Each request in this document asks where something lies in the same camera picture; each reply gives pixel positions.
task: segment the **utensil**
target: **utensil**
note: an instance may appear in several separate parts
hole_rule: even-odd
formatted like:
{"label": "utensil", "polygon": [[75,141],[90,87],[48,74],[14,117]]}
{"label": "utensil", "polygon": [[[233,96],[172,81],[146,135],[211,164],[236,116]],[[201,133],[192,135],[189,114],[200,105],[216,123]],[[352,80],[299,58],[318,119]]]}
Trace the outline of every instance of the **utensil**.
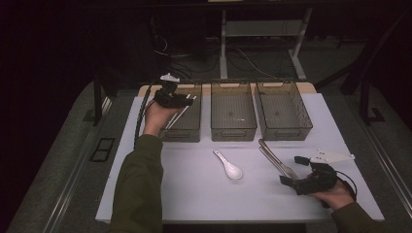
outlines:
{"label": "utensil", "polygon": [[170,119],[169,123],[166,125],[165,129],[169,129],[169,128],[171,128],[171,127],[173,126],[173,125],[170,125],[170,124],[175,120],[175,118],[176,118],[177,115],[178,115],[178,114],[173,115],[173,117]]}
{"label": "utensil", "polygon": [[226,170],[227,176],[230,177],[233,180],[238,180],[242,178],[242,170],[240,170],[238,167],[235,165],[229,163],[227,159],[221,154],[220,151],[218,150],[213,150],[213,153],[218,156],[218,158],[222,161],[224,165],[224,169]]}
{"label": "utensil", "polygon": [[188,108],[189,108],[189,106],[185,106],[185,108],[178,114],[178,116],[176,116],[174,119],[172,119],[173,121],[170,122],[170,125],[166,126],[166,129],[170,129],[176,123],[176,121],[178,121],[178,119],[182,116],[182,114],[185,113],[185,111]]}
{"label": "utensil", "polygon": [[259,139],[258,142],[260,143],[261,147],[259,148],[260,151],[269,159],[270,162],[275,165],[275,167],[285,176],[292,178],[293,180],[299,180],[297,174],[292,170],[292,168],[286,166],[282,163],[282,161],[270,150],[267,144],[264,142],[263,139]]}

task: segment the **plastic spoon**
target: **plastic spoon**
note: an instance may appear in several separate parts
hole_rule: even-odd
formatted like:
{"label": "plastic spoon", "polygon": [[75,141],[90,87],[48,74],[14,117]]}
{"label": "plastic spoon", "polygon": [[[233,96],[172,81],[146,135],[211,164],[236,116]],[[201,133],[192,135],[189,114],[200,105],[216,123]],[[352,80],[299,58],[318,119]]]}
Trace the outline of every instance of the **plastic spoon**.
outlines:
{"label": "plastic spoon", "polygon": [[224,165],[224,169],[226,170],[227,176],[230,177],[233,180],[238,180],[242,178],[242,170],[240,170],[238,167],[235,165],[229,163],[227,159],[221,154],[220,151],[218,150],[213,150],[213,153],[218,156],[218,158],[222,161]]}

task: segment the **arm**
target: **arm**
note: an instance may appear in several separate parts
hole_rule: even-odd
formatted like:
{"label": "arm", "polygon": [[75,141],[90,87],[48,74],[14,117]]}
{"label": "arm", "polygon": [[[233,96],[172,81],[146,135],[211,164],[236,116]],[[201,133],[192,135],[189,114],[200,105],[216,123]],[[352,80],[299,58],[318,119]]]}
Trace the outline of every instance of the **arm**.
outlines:
{"label": "arm", "polygon": [[163,176],[158,138],[161,127],[178,110],[149,103],[143,135],[123,161],[116,183],[110,232],[161,232],[160,185]]}
{"label": "arm", "polygon": [[327,202],[334,210],[332,218],[342,233],[391,233],[385,223],[373,220],[367,212],[351,197],[343,183],[327,192],[317,192],[311,196]]}

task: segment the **person's left hand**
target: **person's left hand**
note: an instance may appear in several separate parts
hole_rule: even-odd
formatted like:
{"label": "person's left hand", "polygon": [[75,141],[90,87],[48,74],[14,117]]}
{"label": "person's left hand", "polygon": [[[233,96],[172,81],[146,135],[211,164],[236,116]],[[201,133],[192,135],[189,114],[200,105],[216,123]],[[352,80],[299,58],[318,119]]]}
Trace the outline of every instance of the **person's left hand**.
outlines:
{"label": "person's left hand", "polygon": [[180,110],[181,109],[166,109],[157,104],[156,101],[150,101],[146,106],[143,134],[158,136],[161,127],[168,122],[170,117]]}

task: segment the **hand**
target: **hand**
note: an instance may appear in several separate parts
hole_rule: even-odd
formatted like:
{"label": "hand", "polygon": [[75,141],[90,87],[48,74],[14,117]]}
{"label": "hand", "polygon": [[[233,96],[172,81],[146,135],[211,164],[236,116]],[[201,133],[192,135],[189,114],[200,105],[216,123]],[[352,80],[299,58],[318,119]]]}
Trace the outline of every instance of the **hand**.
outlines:
{"label": "hand", "polygon": [[158,137],[162,126],[166,124],[170,117],[178,113],[180,109],[166,109],[152,100],[146,106],[145,128],[143,134],[151,134]]}
{"label": "hand", "polygon": [[334,211],[355,202],[349,190],[341,181],[338,181],[334,188],[329,191],[315,192],[309,194],[309,196],[327,202]]}

